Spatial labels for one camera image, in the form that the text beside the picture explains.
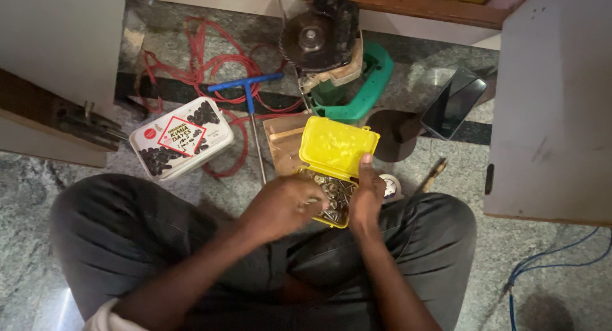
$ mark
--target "marble floor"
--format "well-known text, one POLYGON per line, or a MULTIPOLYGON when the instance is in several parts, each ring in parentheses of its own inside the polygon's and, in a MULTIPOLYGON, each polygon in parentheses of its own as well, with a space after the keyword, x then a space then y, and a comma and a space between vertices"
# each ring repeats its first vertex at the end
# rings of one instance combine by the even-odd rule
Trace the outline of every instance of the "marble floor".
MULTIPOLYGON (((274 19, 259 19, 245 14, 214 13, 195 10, 191 6, 162 5, 156 10, 158 18, 138 14, 137 7, 149 5, 145 0, 128 0, 126 14, 132 18, 131 44, 157 47, 158 57, 182 57, 175 45, 168 24, 172 14, 202 12, 215 14, 219 22, 230 27, 232 17, 248 18, 250 26, 274 19), (169 49, 159 49, 160 43, 169 49)), ((459 65, 470 69, 495 66, 498 53, 448 43, 431 43, 417 39, 406 42, 394 38, 382 38, 381 43, 396 62, 394 79, 378 106, 416 110, 423 96, 414 89, 428 69, 455 69, 459 65)), ((248 45, 246 37, 241 40, 248 45)), ((133 72, 136 61, 130 46, 124 43, 120 58, 120 71, 133 72)), ((224 77, 239 76, 240 71, 228 68, 224 77)), ((263 90, 292 94, 290 81, 263 86, 263 90)), ((180 104, 167 102, 164 108, 172 110, 180 104)), ((493 122, 494 101, 473 110, 469 120, 483 124, 493 122)), ((130 133, 150 122, 156 116, 142 122, 135 121, 123 109, 116 108, 116 120, 123 131, 130 133)), ((263 133, 261 145, 267 148, 263 133)), ((213 167, 227 165, 229 158, 240 152, 240 133, 236 133, 236 145, 224 153, 223 158, 212 162, 213 167)), ((244 167, 234 176, 216 180, 200 170, 179 179, 160 183, 173 194, 195 205, 214 205, 222 218, 237 217, 259 188, 258 159, 255 145, 249 142, 250 151, 244 167)), ((511 269, 524 257, 540 251, 571 243, 590 233, 587 226, 560 225, 533 221, 517 221, 486 217, 482 213, 482 195, 489 147, 456 141, 419 138, 416 150, 406 160, 389 164, 380 161, 375 166, 396 175, 408 191, 416 186, 441 156, 448 158, 448 167, 432 186, 432 191, 448 193, 466 202, 476 214, 478 238, 476 256, 470 274, 470 282, 463 303, 458 325, 459 331, 503 330, 510 328, 509 305, 504 291, 511 269)), ((271 162, 269 152, 265 158, 271 162)), ((128 144, 121 144, 116 153, 108 155, 103 169, 85 168, 56 163, 14 154, 0 154, 0 329, 1 330, 79 330, 83 325, 72 299, 70 289, 57 266, 48 239, 48 211, 55 197, 66 186, 95 174, 119 172, 145 178, 145 173, 128 144)), ((273 168, 266 170, 272 178, 273 168)), ((323 224, 312 223, 308 231, 317 231, 323 224)), ((609 230, 601 229, 593 238, 569 251, 542 259, 548 263, 582 263, 604 252, 609 241, 609 230)), ((519 330, 608 330, 612 324, 612 258, 588 267, 550 268, 535 270, 521 276, 514 288, 516 317, 519 330)))

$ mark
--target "phone screen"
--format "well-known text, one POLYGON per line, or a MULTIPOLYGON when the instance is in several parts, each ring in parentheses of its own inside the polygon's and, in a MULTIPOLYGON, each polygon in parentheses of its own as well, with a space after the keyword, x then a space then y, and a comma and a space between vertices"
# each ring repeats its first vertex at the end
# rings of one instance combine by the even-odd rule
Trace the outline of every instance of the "phone screen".
POLYGON ((486 83, 481 78, 467 69, 458 69, 427 109, 421 123, 444 139, 450 139, 485 89, 486 83))

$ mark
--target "dark gray pants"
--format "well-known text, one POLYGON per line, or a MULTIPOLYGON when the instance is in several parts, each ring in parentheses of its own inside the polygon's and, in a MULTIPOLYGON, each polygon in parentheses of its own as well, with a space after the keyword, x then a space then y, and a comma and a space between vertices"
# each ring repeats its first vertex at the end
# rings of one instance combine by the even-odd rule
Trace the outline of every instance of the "dark gray pants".
MULTIPOLYGON (((439 193, 384 208, 387 248, 444 330, 455 327, 474 257, 470 208, 439 193)), ((51 240, 84 319, 189 257, 217 226, 156 184, 118 174, 70 186, 51 210, 51 240)), ((188 315, 196 330, 380 329, 359 250, 347 229, 265 245, 223 274, 188 315), (308 305, 269 299, 285 273, 331 292, 308 305)))

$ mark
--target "white sleeve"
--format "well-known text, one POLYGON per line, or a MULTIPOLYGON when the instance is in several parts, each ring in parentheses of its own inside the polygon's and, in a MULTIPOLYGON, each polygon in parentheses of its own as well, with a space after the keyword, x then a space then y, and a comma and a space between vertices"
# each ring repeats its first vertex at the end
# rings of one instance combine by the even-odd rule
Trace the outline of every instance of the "white sleeve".
POLYGON ((111 311, 118 301, 118 299, 112 299, 102 305, 94 316, 87 320, 82 331, 147 331, 111 311))

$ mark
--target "red cable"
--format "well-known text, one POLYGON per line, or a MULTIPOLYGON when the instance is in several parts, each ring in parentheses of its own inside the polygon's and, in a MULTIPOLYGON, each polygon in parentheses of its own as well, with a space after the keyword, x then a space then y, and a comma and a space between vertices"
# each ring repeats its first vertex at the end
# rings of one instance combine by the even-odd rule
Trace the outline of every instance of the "red cable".
MULTIPOLYGON (((176 67, 172 67, 170 65, 166 65, 162 63, 161 61, 157 59, 155 54, 151 53, 150 51, 144 51, 142 54, 143 59, 144 59, 145 69, 140 73, 138 77, 136 77, 135 88, 136 88, 136 93, 138 94, 138 97, 142 101, 142 105, 144 105, 151 112, 161 114, 164 109, 163 108, 164 101, 161 99, 161 97, 159 97, 159 93, 157 93, 157 108, 153 108, 140 95, 140 86, 139 86, 140 76, 143 73, 145 72, 147 73, 151 81, 151 84, 155 88, 156 92, 157 92, 157 81, 155 79, 155 70, 161 69, 164 72, 168 73, 173 78, 182 81, 184 84, 193 86, 195 88, 195 91, 198 93, 198 96, 208 97, 200 90, 200 84, 202 84, 202 82, 204 81, 204 78, 205 78, 204 72, 206 72, 210 67, 212 67, 212 69, 210 70, 209 81, 214 78, 219 68, 221 68, 221 66, 226 62, 238 62, 241 65, 243 65, 247 70, 248 77, 259 76, 259 75, 262 75, 262 72, 259 69, 259 65, 257 65, 257 63, 253 60, 253 52, 257 48, 263 47, 263 46, 276 48, 275 46, 270 45, 268 43, 260 43, 256 45, 255 47, 253 47, 253 49, 251 49, 251 51, 249 52, 249 55, 246 56, 244 53, 244 50, 242 50, 241 46, 232 38, 232 36, 230 36, 225 30, 223 30, 218 24, 216 24, 215 22, 208 21, 204 17, 186 17, 185 21, 183 22, 183 32, 185 33, 185 36, 187 37, 187 42, 189 43, 189 48, 190 48, 189 70, 188 71, 183 71, 176 67), (189 32, 187 28, 188 23, 191 21, 201 22, 194 36, 192 36, 192 34, 189 32), (220 33, 223 37, 225 37, 238 51, 238 54, 219 55, 217 57, 213 57, 208 62, 204 63, 204 44, 206 43, 206 26, 207 25, 212 26, 215 30, 218 31, 218 33, 220 33), (151 65, 151 63, 149 62, 149 59, 152 59, 154 61, 153 65, 151 65)), ((287 64, 287 60, 283 59, 283 61, 280 64, 280 67, 276 70, 276 72, 282 71, 286 64, 287 64)), ((272 112, 283 113, 283 112, 293 111, 296 108, 298 108, 300 104, 302 104, 302 98, 298 98, 297 102, 295 102, 295 104, 289 106, 288 108, 273 109, 269 105, 265 104, 264 101, 259 96, 259 87, 260 87, 259 83, 251 85, 251 94, 253 98, 259 101, 259 103, 263 105, 264 108, 272 112)), ((215 91, 215 95, 217 96, 217 98, 212 97, 212 100, 214 100, 215 102, 239 104, 239 103, 244 103, 247 100, 246 96, 242 96, 242 97, 234 98, 234 99, 228 99, 228 98, 221 96, 221 94, 219 94, 219 92, 216 92, 216 91, 215 91)), ((212 171, 208 163, 202 166, 202 169, 206 173, 208 173, 209 175, 215 178, 229 177, 229 176, 234 175, 236 172, 238 172, 238 170, 240 170, 240 168, 242 167, 242 165, 247 159, 247 153, 248 153, 248 147, 249 147, 249 138, 247 135, 247 129, 244 126, 244 122, 250 120, 250 117, 239 118, 238 116, 234 115, 232 112, 229 112, 226 109, 220 108, 220 110, 225 115, 227 115, 229 118, 232 119, 232 121, 229 122, 230 125, 237 125, 240 128, 242 132, 242 137, 243 137, 243 147, 242 147, 242 153, 240 157, 236 160, 236 162, 232 165, 232 167, 230 167, 229 169, 226 169, 225 171, 214 172, 212 171)), ((255 116, 255 118, 256 119, 269 119, 269 118, 274 118, 274 117, 294 116, 294 115, 300 115, 300 114, 299 113, 297 114, 268 114, 268 115, 255 116)))

